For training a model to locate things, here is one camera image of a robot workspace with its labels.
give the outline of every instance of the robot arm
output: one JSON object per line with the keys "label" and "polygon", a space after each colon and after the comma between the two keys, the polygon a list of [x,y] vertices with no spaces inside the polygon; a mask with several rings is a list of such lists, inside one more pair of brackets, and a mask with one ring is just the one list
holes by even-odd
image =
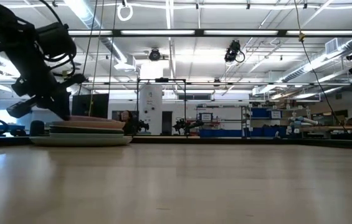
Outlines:
{"label": "robot arm", "polygon": [[[50,6],[43,2],[54,13]],[[58,83],[51,72],[53,68],[71,63],[76,56],[76,46],[68,34],[68,26],[58,22],[36,29],[33,24],[17,17],[11,10],[0,5],[0,52],[5,52],[21,76],[12,89],[18,96],[28,94],[31,98],[10,106],[8,113],[20,118],[33,106],[47,108],[64,120],[70,116],[69,93],[66,88],[82,83],[85,77],[74,75],[74,70],[63,83]],[[54,67],[45,61],[59,62]]]}

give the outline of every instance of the black cylinder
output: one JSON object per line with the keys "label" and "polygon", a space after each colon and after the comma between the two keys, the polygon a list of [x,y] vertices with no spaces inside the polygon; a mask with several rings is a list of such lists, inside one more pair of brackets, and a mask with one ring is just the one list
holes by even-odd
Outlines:
{"label": "black cylinder", "polygon": [[30,136],[41,136],[44,135],[44,122],[43,121],[32,121]]}

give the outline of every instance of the door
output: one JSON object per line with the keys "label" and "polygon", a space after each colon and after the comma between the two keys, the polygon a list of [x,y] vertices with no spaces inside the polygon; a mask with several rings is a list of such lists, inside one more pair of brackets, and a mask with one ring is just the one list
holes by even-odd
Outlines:
{"label": "door", "polygon": [[162,135],[170,136],[173,130],[173,111],[162,111]]}

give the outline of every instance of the white tank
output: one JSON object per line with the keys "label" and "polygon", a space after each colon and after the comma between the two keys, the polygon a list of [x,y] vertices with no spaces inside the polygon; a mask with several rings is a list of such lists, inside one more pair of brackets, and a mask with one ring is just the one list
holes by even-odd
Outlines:
{"label": "white tank", "polygon": [[162,86],[147,84],[140,90],[140,119],[150,125],[153,135],[162,132]]}

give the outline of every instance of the light wood floor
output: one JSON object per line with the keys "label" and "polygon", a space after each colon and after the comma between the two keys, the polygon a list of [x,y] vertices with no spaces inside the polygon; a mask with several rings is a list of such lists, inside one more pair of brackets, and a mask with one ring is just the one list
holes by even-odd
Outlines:
{"label": "light wood floor", "polygon": [[0,223],[352,224],[352,150],[2,148]]}

